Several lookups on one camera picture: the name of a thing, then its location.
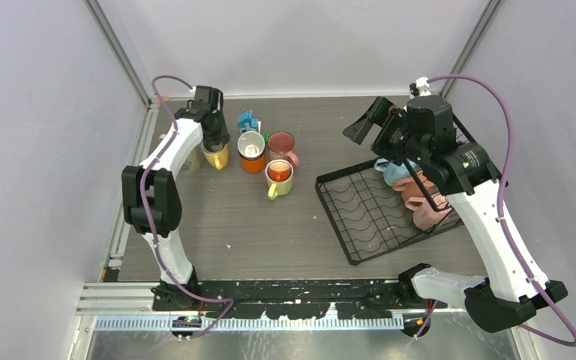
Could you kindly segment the yellow mug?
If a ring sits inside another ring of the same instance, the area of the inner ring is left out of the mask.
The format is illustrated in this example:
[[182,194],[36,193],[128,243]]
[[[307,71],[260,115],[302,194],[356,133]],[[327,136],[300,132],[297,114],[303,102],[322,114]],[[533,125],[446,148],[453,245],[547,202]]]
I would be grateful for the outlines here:
[[206,151],[206,147],[208,146],[201,145],[202,153],[204,154],[208,163],[216,170],[224,170],[227,167],[230,159],[228,145],[224,144],[224,149],[218,153],[209,153]]

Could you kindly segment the cream patterned mug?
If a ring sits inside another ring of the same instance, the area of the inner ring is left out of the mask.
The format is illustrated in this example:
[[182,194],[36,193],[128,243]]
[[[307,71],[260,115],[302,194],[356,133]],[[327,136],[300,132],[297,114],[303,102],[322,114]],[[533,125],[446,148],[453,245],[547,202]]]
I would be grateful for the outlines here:
[[200,154],[196,148],[194,148],[187,159],[182,164],[181,169],[187,173],[196,173],[202,166],[202,160]]

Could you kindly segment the orange mug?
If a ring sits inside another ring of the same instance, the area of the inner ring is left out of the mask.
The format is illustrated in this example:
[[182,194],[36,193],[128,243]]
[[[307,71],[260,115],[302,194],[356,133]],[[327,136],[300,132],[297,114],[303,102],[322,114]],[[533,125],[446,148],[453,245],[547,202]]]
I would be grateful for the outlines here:
[[265,170],[267,165],[265,154],[261,154],[256,158],[248,158],[241,155],[240,161],[243,170],[247,173],[261,173]]

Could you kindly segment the small orange cup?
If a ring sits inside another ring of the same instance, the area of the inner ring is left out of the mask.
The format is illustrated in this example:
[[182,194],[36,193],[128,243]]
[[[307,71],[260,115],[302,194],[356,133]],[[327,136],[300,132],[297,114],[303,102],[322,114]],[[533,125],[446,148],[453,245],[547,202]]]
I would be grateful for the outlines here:
[[267,175],[273,182],[284,182],[292,175],[291,165],[284,160],[274,160],[268,164]]

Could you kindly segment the salmon pink mug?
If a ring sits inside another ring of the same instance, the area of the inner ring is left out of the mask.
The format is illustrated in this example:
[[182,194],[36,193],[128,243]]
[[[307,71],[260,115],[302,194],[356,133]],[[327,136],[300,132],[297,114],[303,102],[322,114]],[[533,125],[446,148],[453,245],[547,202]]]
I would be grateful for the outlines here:
[[[423,187],[429,194],[434,193],[435,184],[433,182],[429,181],[422,173],[418,174],[418,179],[421,180]],[[420,186],[412,176],[397,180],[392,185],[392,189],[400,192],[400,195],[405,202],[412,197],[425,197]]]

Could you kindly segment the lime green mug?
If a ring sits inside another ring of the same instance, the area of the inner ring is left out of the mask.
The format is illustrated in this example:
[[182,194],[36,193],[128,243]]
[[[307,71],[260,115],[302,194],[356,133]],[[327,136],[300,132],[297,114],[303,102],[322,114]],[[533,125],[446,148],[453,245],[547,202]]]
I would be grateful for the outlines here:
[[292,175],[290,176],[290,178],[287,179],[286,181],[283,181],[283,182],[276,182],[276,181],[272,181],[267,175],[268,165],[265,168],[265,177],[266,177],[266,181],[267,181],[267,185],[268,185],[267,197],[270,200],[275,200],[277,197],[287,195],[292,190],[294,169],[293,169],[293,166],[290,164],[292,167]]

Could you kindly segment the light pink mug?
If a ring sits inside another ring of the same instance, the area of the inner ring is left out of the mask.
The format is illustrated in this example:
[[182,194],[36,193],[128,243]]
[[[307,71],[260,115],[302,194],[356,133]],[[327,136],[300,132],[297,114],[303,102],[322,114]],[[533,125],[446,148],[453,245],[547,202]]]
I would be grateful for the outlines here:
[[433,197],[438,211],[424,197],[412,197],[405,202],[405,206],[412,211],[412,221],[417,228],[428,231],[437,225],[451,210],[449,201],[441,194]]

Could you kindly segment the small beige cup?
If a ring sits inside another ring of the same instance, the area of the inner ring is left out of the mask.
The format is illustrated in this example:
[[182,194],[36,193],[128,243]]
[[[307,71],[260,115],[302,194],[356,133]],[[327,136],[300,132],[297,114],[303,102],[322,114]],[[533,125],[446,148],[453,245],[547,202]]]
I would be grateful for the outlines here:
[[224,149],[224,144],[218,143],[218,144],[209,145],[205,149],[209,153],[218,153]]

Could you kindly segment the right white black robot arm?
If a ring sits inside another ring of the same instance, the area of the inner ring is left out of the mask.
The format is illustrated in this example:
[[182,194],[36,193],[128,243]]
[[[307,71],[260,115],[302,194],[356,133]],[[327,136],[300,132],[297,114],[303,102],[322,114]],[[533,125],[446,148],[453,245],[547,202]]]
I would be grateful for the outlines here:
[[483,260],[486,275],[463,276],[421,263],[399,275],[398,298],[408,308],[426,299],[463,308],[489,333],[533,318],[568,295],[563,282],[551,280],[529,255],[519,235],[507,238],[512,219],[497,194],[501,174],[472,138],[458,139],[464,126],[450,103],[437,95],[410,99],[404,108],[378,97],[343,134],[362,143],[370,129],[380,130],[374,154],[395,164],[417,164],[463,221]]

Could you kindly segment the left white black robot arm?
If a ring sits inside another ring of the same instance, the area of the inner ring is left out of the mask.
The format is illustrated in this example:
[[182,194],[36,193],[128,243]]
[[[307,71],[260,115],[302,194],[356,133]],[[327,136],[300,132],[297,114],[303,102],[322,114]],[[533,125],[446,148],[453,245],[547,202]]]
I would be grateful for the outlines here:
[[156,149],[121,173],[124,220],[147,241],[160,269],[156,293],[171,293],[172,302],[183,311],[199,304],[200,291],[179,232],[183,207],[176,177],[197,146],[230,141],[223,106],[220,89],[198,85]]

